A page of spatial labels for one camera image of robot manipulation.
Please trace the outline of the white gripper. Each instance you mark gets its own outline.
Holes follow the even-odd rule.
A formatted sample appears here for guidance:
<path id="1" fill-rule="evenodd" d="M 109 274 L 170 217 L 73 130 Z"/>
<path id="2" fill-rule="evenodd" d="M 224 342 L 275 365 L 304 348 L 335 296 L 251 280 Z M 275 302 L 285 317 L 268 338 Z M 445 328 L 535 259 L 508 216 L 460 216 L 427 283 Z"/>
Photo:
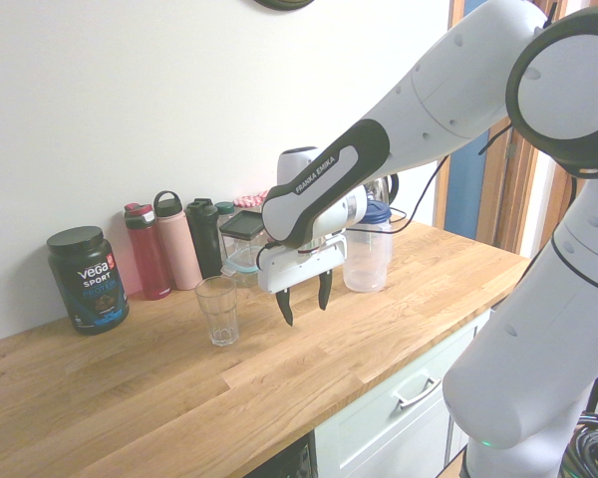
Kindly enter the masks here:
<path id="1" fill-rule="evenodd" d="M 331 288 L 332 269 L 344 264 L 347 242 L 343 234 L 328 238 L 315 252 L 301 253 L 285 246 L 262 249 L 259 256 L 258 285 L 275 294 L 278 308 L 285 322 L 294 322 L 290 306 L 290 287 L 319 275 L 318 303 L 322 311 L 327 309 Z"/>

